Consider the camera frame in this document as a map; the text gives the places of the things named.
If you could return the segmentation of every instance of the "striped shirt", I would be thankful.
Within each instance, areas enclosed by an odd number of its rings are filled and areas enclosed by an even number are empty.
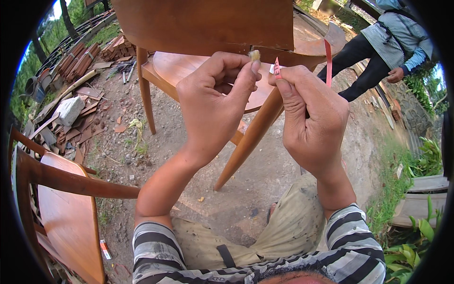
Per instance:
[[[405,51],[412,55],[406,62],[399,43],[394,37],[386,41],[388,35],[379,23],[375,23],[361,33],[370,42],[375,51],[392,70],[405,64],[410,71],[426,58],[432,57],[433,46],[424,29],[413,20],[393,12],[387,12],[378,18],[402,44]]]
[[[211,270],[187,270],[173,231],[162,224],[143,222],[137,225],[133,236],[133,284],[257,284],[276,269],[286,272],[314,269],[325,272],[336,283],[381,284],[385,279],[383,250],[365,220],[365,213],[352,203],[328,220],[327,252]]]

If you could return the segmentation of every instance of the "fingernail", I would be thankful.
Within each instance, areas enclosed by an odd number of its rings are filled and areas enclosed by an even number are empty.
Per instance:
[[[260,64],[260,60],[256,60],[252,63],[251,70],[255,75],[257,75],[258,70],[260,69]]]

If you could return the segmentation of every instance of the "black pants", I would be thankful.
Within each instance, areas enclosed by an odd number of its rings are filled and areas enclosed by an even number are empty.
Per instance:
[[[370,61],[364,72],[350,88],[339,93],[340,96],[349,102],[365,93],[368,89],[377,86],[388,75],[390,68],[362,34],[347,42],[344,48],[333,58],[333,77],[343,69],[366,58],[370,58]],[[317,77],[326,83],[326,66]]]

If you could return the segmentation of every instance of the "beige pants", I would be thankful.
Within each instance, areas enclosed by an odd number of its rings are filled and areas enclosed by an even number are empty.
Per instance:
[[[283,194],[269,224],[249,248],[233,244],[201,223],[173,218],[172,225],[188,269],[222,269],[226,265],[216,249],[222,244],[227,246],[236,266],[314,251],[325,217],[316,179],[305,174]]]

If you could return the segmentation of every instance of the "person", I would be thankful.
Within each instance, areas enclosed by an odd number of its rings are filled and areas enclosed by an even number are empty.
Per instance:
[[[189,180],[235,134],[262,77],[260,64],[217,52],[177,84],[188,139],[138,195],[133,284],[383,283],[382,248],[341,165],[349,104],[304,66],[284,68],[282,79],[269,83],[284,102],[283,144],[311,174],[282,196],[257,242],[236,245],[206,225],[170,216]],[[329,250],[315,251],[325,219]]]
[[[332,76],[361,60],[370,58],[364,72],[339,95],[351,102],[375,87],[383,78],[397,83],[428,57],[432,58],[432,43],[424,29],[400,0],[376,0],[385,12],[378,21],[347,42],[333,58]],[[326,82],[326,66],[317,75]]]

